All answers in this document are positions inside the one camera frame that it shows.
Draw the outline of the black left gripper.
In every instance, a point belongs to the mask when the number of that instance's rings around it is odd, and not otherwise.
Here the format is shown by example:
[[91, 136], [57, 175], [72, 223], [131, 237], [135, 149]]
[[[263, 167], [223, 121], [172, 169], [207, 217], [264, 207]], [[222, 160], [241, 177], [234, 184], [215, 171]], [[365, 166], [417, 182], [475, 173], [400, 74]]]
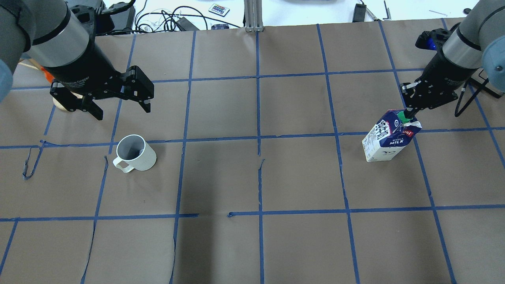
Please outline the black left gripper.
[[94, 102], [99, 99], [119, 98], [134, 101], [146, 112], [151, 112], [150, 100], [154, 98], [154, 84], [138, 66], [108, 78], [102, 86], [81, 92], [81, 111], [103, 120], [103, 110]]

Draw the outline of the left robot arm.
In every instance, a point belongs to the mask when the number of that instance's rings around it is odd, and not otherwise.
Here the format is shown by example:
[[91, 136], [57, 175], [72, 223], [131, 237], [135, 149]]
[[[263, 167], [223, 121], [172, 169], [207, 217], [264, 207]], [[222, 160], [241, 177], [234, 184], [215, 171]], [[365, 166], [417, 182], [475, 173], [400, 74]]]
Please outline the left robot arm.
[[110, 17], [127, 11], [75, 5], [65, 0], [2, 0], [1, 98], [11, 91], [18, 62], [26, 54], [52, 75], [50, 95], [68, 112], [90, 113], [103, 119], [97, 99], [119, 98], [137, 102], [147, 113], [154, 98], [154, 84], [138, 66], [117, 71], [95, 38], [112, 34]]

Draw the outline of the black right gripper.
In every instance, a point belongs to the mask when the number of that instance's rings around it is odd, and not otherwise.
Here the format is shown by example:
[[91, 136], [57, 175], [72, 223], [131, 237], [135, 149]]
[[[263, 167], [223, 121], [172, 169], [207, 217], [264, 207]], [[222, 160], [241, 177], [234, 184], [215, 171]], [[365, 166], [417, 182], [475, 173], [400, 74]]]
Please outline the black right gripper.
[[400, 84], [400, 91], [405, 103], [405, 119], [412, 120], [415, 115], [426, 108], [433, 109], [458, 99], [456, 90], [465, 89], [468, 80], [461, 85], [449, 86], [442, 81], [416, 79], [414, 82]]

